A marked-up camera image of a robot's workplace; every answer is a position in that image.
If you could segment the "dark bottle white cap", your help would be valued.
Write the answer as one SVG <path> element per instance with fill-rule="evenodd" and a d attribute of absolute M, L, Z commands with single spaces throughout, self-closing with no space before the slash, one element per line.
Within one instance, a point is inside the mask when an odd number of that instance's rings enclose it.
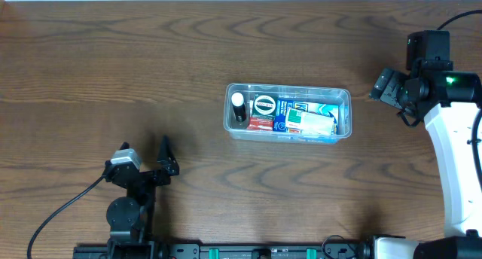
<path fill-rule="evenodd" d="M 236 92 L 231 96 L 230 100 L 236 120 L 238 122 L 244 122 L 247 116 L 243 94 Z"/>

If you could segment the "red medicine box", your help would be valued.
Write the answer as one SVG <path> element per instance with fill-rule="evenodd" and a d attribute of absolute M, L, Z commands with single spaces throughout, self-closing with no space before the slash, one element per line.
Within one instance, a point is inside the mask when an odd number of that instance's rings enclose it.
<path fill-rule="evenodd" d="M 273 130 L 273 120 L 259 117 L 251 117 L 249 119 L 247 129 L 271 132 Z"/>

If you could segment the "green Zam-Buk box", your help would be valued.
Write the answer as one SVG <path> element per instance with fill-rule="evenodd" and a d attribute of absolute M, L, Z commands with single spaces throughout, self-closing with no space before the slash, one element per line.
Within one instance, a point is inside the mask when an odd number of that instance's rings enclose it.
<path fill-rule="evenodd" d="M 260 119 L 274 120 L 276 116 L 276 108 L 276 96 L 256 93 L 252 100 L 251 116 Z"/>

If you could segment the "blue Kool Fever box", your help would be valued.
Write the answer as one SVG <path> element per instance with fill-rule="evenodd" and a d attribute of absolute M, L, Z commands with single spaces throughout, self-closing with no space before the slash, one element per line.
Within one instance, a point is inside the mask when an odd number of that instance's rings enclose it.
<path fill-rule="evenodd" d="M 279 99 L 277 102 L 277 109 L 276 109 L 276 116 L 273 124 L 273 131 L 281 132 L 281 133 L 301 133 L 305 135 L 315 135 L 315 136 L 323 136 L 314 133 L 305 133 L 298 129 L 288 128 L 285 125 L 285 119 L 287 115 L 287 111 L 290 108 L 294 108 L 297 110 L 320 114 L 328 117 L 334 118 L 334 134 L 337 134 L 337 119 L 338 119 L 338 107 L 336 105 L 327 105 L 323 103 L 315 103 L 315 102 L 302 102 L 296 101 L 292 99 Z"/>

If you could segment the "white green Panadol box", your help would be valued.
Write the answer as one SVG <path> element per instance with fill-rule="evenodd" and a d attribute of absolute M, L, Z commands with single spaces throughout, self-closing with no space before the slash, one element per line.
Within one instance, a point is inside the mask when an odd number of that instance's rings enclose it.
<path fill-rule="evenodd" d="M 334 134 L 334 118 L 320 114 L 309 113 L 294 108 L 287 111 L 285 125 L 288 128 L 301 130 L 324 136 Z"/>

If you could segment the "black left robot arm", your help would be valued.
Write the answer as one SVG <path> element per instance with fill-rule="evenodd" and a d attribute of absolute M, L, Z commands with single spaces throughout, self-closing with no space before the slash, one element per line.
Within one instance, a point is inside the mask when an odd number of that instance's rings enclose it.
<path fill-rule="evenodd" d="M 171 177 L 179 174 L 178 162 L 166 136 L 160 144 L 157 163 L 159 169 L 142 172 L 141 158 L 126 142 L 105 162 L 104 179 L 127 191 L 106 211 L 110 226 L 108 258 L 169 257 L 167 245 L 156 240 L 153 234 L 156 189 L 169 185 Z"/>

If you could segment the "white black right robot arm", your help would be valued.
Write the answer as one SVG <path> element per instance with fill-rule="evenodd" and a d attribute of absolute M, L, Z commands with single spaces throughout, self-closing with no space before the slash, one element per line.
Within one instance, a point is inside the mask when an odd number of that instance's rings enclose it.
<path fill-rule="evenodd" d="M 370 97 L 398 109 L 404 124 L 424 124 L 432 140 L 444 198 L 444 237 L 420 242 L 375 235 L 361 242 L 358 258 L 481 257 L 481 80 L 456 72 L 450 34 L 407 37 L 406 73 L 384 69 Z"/>

